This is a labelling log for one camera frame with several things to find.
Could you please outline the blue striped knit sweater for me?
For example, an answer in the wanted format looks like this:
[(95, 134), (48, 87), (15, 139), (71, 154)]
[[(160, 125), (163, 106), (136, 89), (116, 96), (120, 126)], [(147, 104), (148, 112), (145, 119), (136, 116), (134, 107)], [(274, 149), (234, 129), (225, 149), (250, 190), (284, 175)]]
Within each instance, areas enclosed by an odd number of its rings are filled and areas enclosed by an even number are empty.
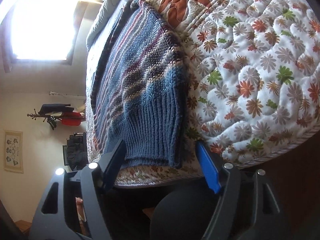
[(126, 0), (92, 82), (97, 148), (126, 144), (125, 167), (179, 167), (187, 66), (179, 37), (145, 0)]

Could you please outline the wooden coat rack with clothes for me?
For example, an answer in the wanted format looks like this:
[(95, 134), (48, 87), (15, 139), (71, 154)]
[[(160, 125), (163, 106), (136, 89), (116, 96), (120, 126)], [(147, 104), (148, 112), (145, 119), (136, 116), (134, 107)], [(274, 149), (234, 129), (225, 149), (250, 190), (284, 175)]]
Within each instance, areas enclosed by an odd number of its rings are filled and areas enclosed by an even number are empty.
[(52, 130), (57, 128), (58, 122), (65, 126), (80, 126), (86, 121), (84, 113), (75, 111), (71, 104), (63, 103), (43, 104), (39, 111), (34, 109), (33, 113), (27, 114), (27, 117), (32, 120), (42, 119), (43, 122), (49, 124)]

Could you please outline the floral quilted bedspread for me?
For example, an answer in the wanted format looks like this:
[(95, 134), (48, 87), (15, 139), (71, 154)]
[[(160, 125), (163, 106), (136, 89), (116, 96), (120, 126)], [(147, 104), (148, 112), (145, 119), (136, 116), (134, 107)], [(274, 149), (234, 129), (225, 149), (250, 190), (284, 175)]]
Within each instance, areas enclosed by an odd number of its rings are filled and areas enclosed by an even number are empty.
[[(86, 93), (120, 9), (87, 60)], [(119, 187), (202, 176), (195, 143), (239, 168), (276, 158), (319, 131), (319, 19), (307, 0), (146, 0), (180, 36), (189, 63), (181, 168), (140, 165)]]

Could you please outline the grey rumpled duvet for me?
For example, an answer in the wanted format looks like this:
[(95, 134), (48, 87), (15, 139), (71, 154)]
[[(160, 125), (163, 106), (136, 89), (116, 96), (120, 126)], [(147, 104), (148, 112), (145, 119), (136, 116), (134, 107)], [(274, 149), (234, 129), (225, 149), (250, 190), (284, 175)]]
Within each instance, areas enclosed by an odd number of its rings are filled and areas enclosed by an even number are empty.
[(86, 38), (86, 48), (87, 51), (90, 51), (91, 47), (95, 43), (97, 36), (104, 29), (105, 25), (108, 23), (109, 19), (116, 10), (119, 2), (121, 0), (104, 0), (99, 12), (88, 32)]

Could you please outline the black bag on wall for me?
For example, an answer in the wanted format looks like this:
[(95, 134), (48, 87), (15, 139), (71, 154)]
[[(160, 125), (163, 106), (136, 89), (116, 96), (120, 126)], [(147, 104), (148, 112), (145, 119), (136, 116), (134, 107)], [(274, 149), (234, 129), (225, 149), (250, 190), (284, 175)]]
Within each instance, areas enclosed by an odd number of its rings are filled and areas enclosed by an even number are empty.
[(88, 165), (86, 132), (74, 133), (62, 146), (64, 165), (78, 171)]

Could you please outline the framed wall picture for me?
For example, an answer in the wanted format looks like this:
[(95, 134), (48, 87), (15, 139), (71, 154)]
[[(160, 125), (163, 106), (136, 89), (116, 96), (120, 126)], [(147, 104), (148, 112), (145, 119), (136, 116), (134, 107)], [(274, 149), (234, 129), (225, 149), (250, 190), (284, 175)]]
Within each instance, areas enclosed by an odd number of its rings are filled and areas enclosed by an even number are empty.
[(23, 132), (4, 131), (4, 169), (8, 172), (23, 173)]

